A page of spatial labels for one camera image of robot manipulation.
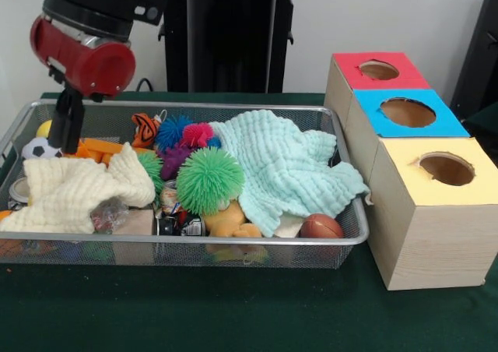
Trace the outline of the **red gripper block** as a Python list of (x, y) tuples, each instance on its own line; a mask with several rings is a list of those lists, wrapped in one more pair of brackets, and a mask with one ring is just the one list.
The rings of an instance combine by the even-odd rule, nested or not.
[[(127, 41), (92, 35), (46, 15), (33, 22), (30, 45), (59, 83), (93, 100), (115, 97), (135, 73), (135, 56)], [(85, 114), (80, 93), (64, 88), (55, 105), (48, 142), (64, 153), (78, 149)]]

